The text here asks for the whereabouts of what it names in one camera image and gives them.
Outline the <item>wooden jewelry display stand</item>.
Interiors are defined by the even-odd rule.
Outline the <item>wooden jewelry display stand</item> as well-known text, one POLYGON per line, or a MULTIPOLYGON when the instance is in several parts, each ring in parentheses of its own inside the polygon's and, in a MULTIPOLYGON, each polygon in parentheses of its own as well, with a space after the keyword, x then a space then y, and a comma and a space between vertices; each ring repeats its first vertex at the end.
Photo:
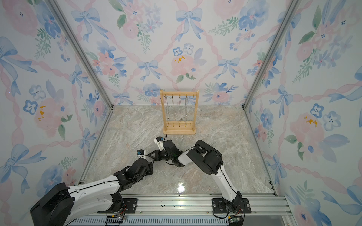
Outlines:
POLYGON ((163 133, 165 135, 194 135, 197 132, 196 118, 199 91, 160 90, 163 133))

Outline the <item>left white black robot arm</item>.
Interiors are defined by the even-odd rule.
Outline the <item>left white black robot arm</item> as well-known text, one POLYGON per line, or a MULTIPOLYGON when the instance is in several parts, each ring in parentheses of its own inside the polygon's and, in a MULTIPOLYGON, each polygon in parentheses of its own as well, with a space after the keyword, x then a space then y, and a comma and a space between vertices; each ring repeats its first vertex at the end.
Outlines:
POLYGON ((66 226, 99 211, 116 211, 123 205, 121 192, 153 174, 153 161, 141 157, 132 166, 78 186, 55 185, 30 210, 35 226, 66 226))

